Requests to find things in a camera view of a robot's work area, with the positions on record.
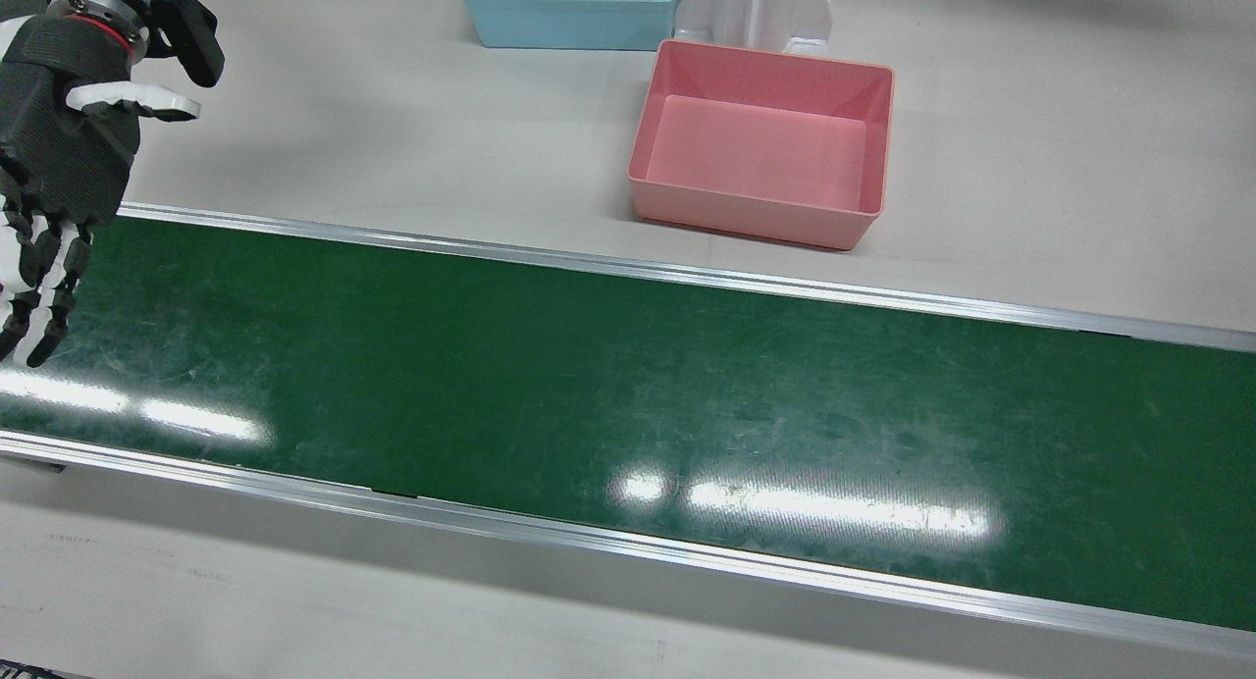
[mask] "white holder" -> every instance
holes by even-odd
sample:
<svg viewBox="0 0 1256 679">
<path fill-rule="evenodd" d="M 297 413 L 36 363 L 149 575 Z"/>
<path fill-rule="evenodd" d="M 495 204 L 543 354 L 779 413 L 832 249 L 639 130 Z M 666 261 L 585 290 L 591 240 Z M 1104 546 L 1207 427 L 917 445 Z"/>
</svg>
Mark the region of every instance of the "white holder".
<svg viewBox="0 0 1256 679">
<path fill-rule="evenodd" d="M 829 0 L 681 0 L 676 38 L 824 56 L 833 33 Z"/>
</svg>

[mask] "white table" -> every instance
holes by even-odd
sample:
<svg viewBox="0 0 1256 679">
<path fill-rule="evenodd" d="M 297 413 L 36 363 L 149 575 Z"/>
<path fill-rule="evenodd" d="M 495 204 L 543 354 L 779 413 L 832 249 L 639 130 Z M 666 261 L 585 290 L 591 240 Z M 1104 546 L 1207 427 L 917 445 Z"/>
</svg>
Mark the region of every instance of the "white table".
<svg viewBox="0 0 1256 679">
<path fill-rule="evenodd" d="M 227 70 L 128 198 L 1256 330 L 1250 0 L 834 0 L 897 70 L 850 254 L 634 217 L 652 53 L 480 48 L 461 0 L 206 0 Z"/>
</svg>

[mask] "metal edge trim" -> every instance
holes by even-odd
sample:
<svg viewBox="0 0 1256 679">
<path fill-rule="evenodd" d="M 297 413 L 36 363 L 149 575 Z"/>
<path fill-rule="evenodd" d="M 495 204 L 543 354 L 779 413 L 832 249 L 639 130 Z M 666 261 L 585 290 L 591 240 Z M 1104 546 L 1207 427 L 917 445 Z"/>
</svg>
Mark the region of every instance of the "metal edge trim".
<svg viewBox="0 0 1256 679">
<path fill-rule="evenodd" d="M 597 255 L 450 240 L 450 237 L 409 236 L 404 232 L 368 231 L 363 227 L 332 226 L 327 222 L 260 218 L 251 217 L 251 215 L 171 208 L 171 206 L 141 205 L 141 202 L 124 202 L 118 213 L 127 218 L 180 222 L 186 226 L 230 227 L 235 231 L 266 232 L 273 233 L 273 236 L 311 237 L 311 240 L 319 241 L 490 259 L 496 260 L 496 262 L 529 264 L 529 266 L 535 267 L 569 269 L 569 271 L 575 272 L 633 276 L 643 277 L 643 280 L 682 282 L 682 285 L 755 291 L 755 294 L 762 295 L 829 300 L 829 302 L 855 304 L 855 306 L 892 307 L 896 311 L 929 313 L 936 314 L 936 316 L 975 318 L 980 321 L 1016 323 L 1024 326 L 1046 326 L 1046 329 L 1059 330 L 1090 330 L 1096 334 L 1129 335 L 1134 339 L 1161 340 L 1161 343 L 1167 344 L 1256 353 L 1256 331 L 1247 330 L 1211 329 L 1211 326 L 1191 326 L 1184 325 L 1184 323 L 1104 316 L 1104 314 L 1068 311 L 1068 309 L 1059 307 L 1020 306 L 1019 304 L 992 302 L 992 300 L 982 299 L 884 290 L 878 289 L 878 286 L 795 280 L 795 277 L 789 276 L 762 276 L 762 274 L 726 271 L 726 269 L 686 267 L 678 264 L 646 262 L 646 260 L 637 259 L 597 257 Z"/>
<path fill-rule="evenodd" d="M 1256 633 L 1103 607 L 966 589 L 825 564 L 558 522 L 451 501 L 401 498 L 368 488 L 111 449 L 0 429 L 0 454 L 147 474 L 339 513 L 509 542 L 568 546 L 803 586 L 848 597 L 1073 631 L 1120 641 L 1256 660 Z"/>
</svg>

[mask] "plastic tray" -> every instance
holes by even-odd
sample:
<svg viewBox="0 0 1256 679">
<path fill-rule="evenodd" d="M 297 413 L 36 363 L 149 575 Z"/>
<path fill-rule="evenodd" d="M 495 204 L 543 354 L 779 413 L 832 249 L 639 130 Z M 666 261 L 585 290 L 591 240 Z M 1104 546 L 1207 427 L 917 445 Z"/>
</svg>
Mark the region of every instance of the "plastic tray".
<svg viewBox="0 0 1256 679">
<path fill-rule="evenodd" d="M 463 0 L 486 48 L 653 50 L 676 0 Z"/>
<path fill-rule="evenodd" d="M 663 41 L 628 166 L 637 215 L 853 249 L 882 210 L 893 78 Z"/>
</svg>

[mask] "red ring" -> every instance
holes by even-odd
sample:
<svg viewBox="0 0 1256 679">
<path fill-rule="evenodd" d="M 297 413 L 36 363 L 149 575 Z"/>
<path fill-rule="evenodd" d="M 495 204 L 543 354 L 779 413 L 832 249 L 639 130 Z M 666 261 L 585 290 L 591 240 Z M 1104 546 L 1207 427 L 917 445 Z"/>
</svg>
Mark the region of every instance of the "red ring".
<svg viewBox="0 0 1256 679">
<path fill-rule="evenodd" d="M 131 53 L 133 50 L 131 48 L 131 44 L 127 43 L 127 39 L 122 38 L 122 34 L 119 34 L 118 31 L 113 30 L 113 26 L 108 26 L 104 21 L 99 21 L 97 19 L 92 19 L 90 16 L 78 16 L 78 14 L 73 14 L 70 16 L 70 19 L 79 19 L 80 21 L 87 21 L 89 25 L 93 25 L 93 26 L 97 26 L 98 29 L 104 30 L 106 34 L 113 36 L 113 40 L 116 40 L 119 44 L 122 44 L 122 48 L 124 48 L 127 50 L 127 56 L 131 56 Z"/>
</svg>

